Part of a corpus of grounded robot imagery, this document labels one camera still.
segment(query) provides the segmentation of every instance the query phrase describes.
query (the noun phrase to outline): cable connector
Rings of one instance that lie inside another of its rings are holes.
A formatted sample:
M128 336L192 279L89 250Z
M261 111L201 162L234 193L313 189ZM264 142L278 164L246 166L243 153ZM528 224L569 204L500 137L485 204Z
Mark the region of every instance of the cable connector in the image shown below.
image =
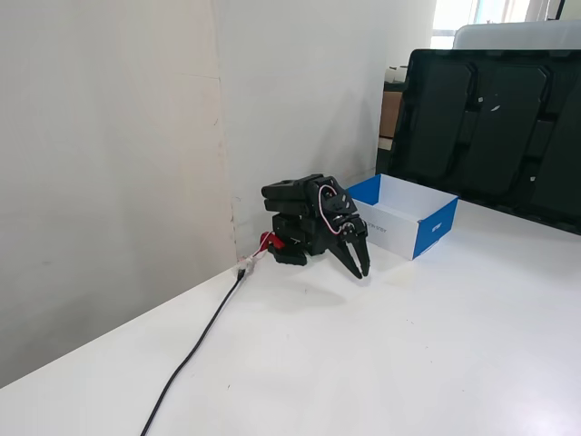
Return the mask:
M255 262L256 258L254 256L247 257L238 261L238 263L236 264L237 275L240 277L241 272L242 277L244 277L245 275L249 276L250 274L252 274L252 271L254 271Z

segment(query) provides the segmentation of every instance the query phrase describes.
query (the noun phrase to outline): black cable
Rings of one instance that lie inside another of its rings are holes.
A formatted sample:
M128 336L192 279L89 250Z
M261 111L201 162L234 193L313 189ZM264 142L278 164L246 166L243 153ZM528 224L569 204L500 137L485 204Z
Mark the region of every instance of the black cable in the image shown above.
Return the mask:
M228 293L226 294L226 296L224 297L224 299L220 303L220 306L218 306L218 310L216 311L216 313L214 314L214 316L212 316L212 319L210 320L210 322L208 322L208 325L204 329L204 331L202 333L202 336L200 336L200 339L193 346L192 350L185 357L185 359L183 360L183 362L180 363L180 366L178 366L175 369L175 371L172 374L172 377L170 377L170 380L168 380L167 383L165 383L165 387L163 388L163 391L160 394L160 398L157 399L157 402L155 403L155 407L153 407L152 413L149 415L149 419L145 423L145 427L143 427L141 436L145 436L147 434L147 431L151 427L152 422L153 422L153 419L155 418L155 414L157 413L157 411L159 410L160 406L162 405L162 401L163 401L163 398L165 397L165 394L167 393L168 390L170 390L170 386L172 386L173 380L175 380L175 378L180 373L180 371L183 369L183 367L190 361L190 359L192 358L192 356L198 351L198 348L200 348L200 345L202 345L202 342L203 342L204 338L206 337L206 334L208 334L208 332L210 331L212 325L214 324L214 321L216 321L216 318L218 318L218 315L222 311L222 308L224 307L224 304L226 304L226 302L228 301L228 299L230 298L230 296L232 295L232 293L234 292L234 290L236 289L236 287L240 284L240 282L244 278L244 274L245 273L246 273L246 270L243 270L243 269L238 270L238 276L236 278L236 283L228 291Z

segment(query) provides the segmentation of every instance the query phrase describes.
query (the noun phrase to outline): white table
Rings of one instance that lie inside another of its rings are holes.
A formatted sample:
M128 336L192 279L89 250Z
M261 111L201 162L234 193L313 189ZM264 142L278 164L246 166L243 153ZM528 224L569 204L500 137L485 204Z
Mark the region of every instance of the white table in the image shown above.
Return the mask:
M414 262L258 262L150 431L577 435L581 238L462 203ZM233 283L224 272L0 391L3 436L139 434Z

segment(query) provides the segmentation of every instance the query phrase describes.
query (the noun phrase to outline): robotic arm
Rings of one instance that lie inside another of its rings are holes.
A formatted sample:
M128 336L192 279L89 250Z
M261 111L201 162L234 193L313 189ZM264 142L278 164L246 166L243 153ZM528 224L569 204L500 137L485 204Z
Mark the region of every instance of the robotic arm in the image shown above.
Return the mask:
M272 230L282 244L269 245L278 263L307 264L311 256L329 249L357 278L369 273L367 225L358 214L350 194L334 177L313 174L299 180L284 180L262 188ZM360 269L350 254L350 243Z

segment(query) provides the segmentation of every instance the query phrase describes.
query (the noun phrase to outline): pink wire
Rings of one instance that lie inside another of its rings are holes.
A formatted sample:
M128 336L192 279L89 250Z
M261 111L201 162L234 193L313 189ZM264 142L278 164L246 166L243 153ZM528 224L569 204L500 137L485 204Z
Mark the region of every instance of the pink wire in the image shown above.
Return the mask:
M339 231L333 230L333 228L330 226L329 221L327 220L327 217L323 213L323 206L322 206L321 198L320 198L320 195L323 192L323 188L329 188L329 189L331 189L335 195L337 195L337 191L335 191L335 188L333 188L332 186L329 186L328 184L324 184L324 185L322 185L319 188L319 212L320 212L321 218L323 219L323 221L325 222L325 224L327 224L327 227L329 228L329 231L331 233L333 233L333 234L339 234L339 233L341 233L341 231L340 230Z
M271 234L273 234L273 233L274 233L274 231L273 231L273 230L271 230L271 231L269 232L269 234L267 234L266 236L264 236L264 239L262 240L262 242L261 242L261 245L258 247L258 250L257 250L256 252L254 252L254 254L253 254L251 257L254 257L255 255L257 255L258 253L260 253L260 252L261 252L261 250L262 250L262 246L264 245L264 243L266 243L266 242L268 241L268 239L269 239L269 236L270 236Z

